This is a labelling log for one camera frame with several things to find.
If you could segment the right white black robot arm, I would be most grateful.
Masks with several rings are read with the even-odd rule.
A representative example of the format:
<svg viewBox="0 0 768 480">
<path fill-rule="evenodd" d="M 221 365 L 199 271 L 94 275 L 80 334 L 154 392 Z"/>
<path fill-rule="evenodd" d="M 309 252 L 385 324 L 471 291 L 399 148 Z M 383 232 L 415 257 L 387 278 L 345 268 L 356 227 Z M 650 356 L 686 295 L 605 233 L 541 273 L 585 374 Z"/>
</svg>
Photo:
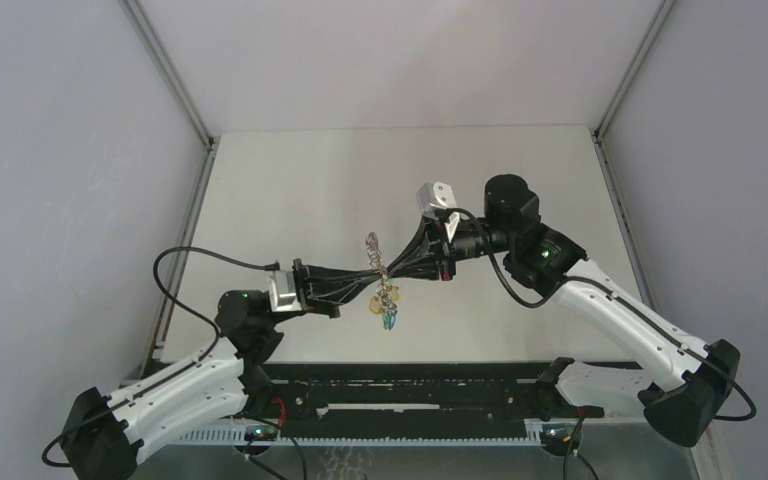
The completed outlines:
<svg viewBox="0 0 768 480">
<path fill-rule="evenodd" d="M 642 417 L 682 447 L 695 446 L 722 419 L 739 391 L 739 350 L 682 330 L 618 286 L 583 247 L 542 221 L 539 197 L 523 178 L 489 179 L 482 216 L 460 208 L 442 182 L 423 185 L 417 203 L 421 223 L 389 266 L 391 276 L 448 281 L 458 263 L 485 257 L 507 293 L 524 287 L 536 294 L 533 309 L 555 303 L 576 312 L 640 368 L 632 374 L 557 359 L 537 391 L 544 412 L 595 407 Z"/>
</svg>

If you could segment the keyring with coloured keys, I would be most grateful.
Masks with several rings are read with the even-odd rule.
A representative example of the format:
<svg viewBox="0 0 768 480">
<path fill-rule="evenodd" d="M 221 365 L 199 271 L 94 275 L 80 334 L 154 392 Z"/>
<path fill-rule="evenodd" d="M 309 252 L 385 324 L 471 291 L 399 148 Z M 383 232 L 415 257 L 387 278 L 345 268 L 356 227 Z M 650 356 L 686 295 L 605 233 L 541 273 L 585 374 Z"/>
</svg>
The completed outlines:
<svg viewBox="0 0 768 480">
<path fill-rule="evenodd" d="M 366 236 L 365 247 L 369 266 L 376 275 L 375 294 L 370 299 L 368 308 L 373 315 L 380 318 L 385 331 L 392 331 L 398 316 L 399 288 L 392 283 L 383 262 L 379 239 L 375 232 L 370 232 Z"/>
</svg>

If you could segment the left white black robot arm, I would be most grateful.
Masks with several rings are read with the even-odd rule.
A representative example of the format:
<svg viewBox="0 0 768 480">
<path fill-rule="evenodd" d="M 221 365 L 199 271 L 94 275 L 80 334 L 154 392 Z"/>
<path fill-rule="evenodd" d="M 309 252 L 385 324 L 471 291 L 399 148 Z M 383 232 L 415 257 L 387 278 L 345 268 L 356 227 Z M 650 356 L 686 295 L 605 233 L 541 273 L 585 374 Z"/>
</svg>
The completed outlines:
<svg viewBox="0 0 768 480">
<path fill-rule="evenodd" d="M 283 435 L 264 414 L 275 403 L 263 366 L 284 338 L 279 324 L 307 314 L 337 318 L 371 284 L 371 271 L 295 261 L 263 266 L 264 290 L 230 290 L 206 322 L 211 340 L 135 383 L 103 394 L 92 387 L 74 400 L 42 462 L 80 479 L 128 479 L 160 449 L 211 422 L 240 416 L 255 423 L 250 440 Z"/>
</svg>

